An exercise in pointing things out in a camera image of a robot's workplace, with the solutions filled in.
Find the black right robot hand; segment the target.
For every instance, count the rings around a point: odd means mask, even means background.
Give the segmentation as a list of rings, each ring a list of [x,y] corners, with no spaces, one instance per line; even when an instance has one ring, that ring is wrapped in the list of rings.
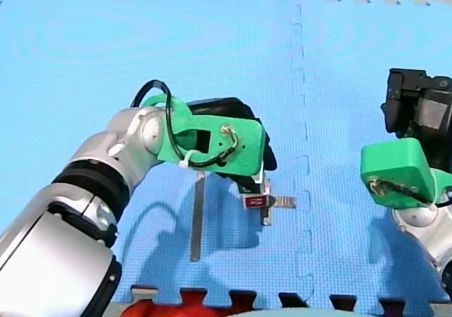
[[[381,110],[387,132],[417,139],[430,167],[451,172],[450,77],[392,68]]]

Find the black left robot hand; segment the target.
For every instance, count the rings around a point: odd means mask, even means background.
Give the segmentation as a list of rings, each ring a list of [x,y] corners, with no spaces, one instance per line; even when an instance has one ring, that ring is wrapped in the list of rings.
[[[187,105],[193,115],[214,115],[238,119],[251,119],[263,125],[261,120],[258,117],[255,117],[250,106],[243,103],[236,97],[198,100],[189,102]],[[263,154],[263,168],[265,171],[274,171],[277,169],[277,161],[273,150],[270,147],[270,137],[268,134],[266,134],[266,145]],[[240,189],[244,189],[246,192],[261,192],[260,186],[255,183],[252,177],[224,174],[219,172],[217,172],[217,175],[224,179],[231,179]]]

